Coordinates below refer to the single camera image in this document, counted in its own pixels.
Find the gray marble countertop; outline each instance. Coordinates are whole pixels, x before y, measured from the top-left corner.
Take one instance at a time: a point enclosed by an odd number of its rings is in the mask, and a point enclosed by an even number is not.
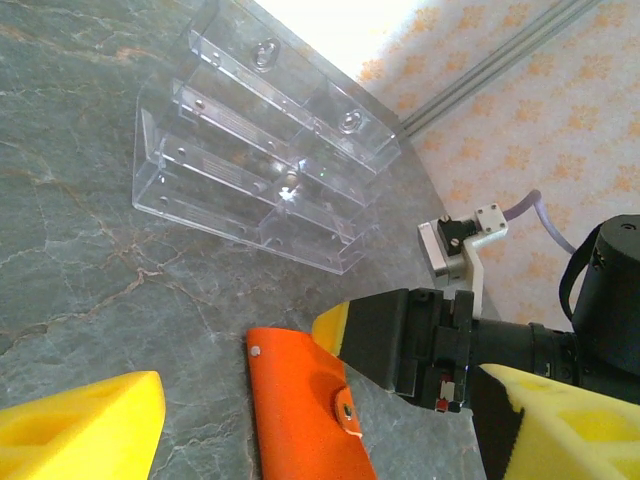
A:
[[[167,415],[150,478],[259,478],[247,328],[308,331],[345,299],[429,286],[415,227],[442,204],[408,150],[375,251],[342,277],[134,210],[136,94],[192,12],[0,0],[0,408],[157,370]],[[349,378],[379,478],[484,478],[468,414]]]

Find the clear acrylic rack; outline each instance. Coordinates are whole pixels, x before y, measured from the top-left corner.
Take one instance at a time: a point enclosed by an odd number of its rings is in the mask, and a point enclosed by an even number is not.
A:
[[[239,2],[209,1],[138,96],[133,205],[344,273],[400,153],[345,90]]]

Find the yellow foam pad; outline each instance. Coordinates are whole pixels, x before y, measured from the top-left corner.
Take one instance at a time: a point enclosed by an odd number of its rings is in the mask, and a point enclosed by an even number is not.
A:
[[[146,479],[164,415],[156,372],[0,410],[0,479]]]
[[[313,341],[336,357],[342,348],[348,314],[349,302],[341,303],[319,315],[311,328]]]
[[[500,365],[482,368],[504,385],[514,412],[524,409],[505,479],[640,480],[640,406]]]

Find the white floral wallpaper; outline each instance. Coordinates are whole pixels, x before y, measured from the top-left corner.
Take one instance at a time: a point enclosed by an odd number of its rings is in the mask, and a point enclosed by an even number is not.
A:
[[[558,0],[258,0],[401,119]]]
[[[538,188],[578,246],[597,223],[639,213],[640,2],[602,2],[414,144],[452,215]],[[568,327],[557,285],[569,256],[535,212],[481,257],[503,319]]]

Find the black strap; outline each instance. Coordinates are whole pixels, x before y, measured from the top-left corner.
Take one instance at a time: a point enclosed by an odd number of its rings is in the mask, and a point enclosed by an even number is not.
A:
[[[598,233],[600,233],[600,227],[602,227],[602,224],[594,228],[584,243],[571,255],[567,269],[564,271],[564,275],[562,275],[562,280],[560,280],[560,289],[558,292],[560,295],[560,306],[569,320],[573,317],[573,312],[569,306],[569,295],[571,295],[571,289],[573,288],[573,284],[576,283],[578,275],[580,275],[580,272],[587,266],[591,259],[591,254],[596,246],[596,238],[598,238]]]

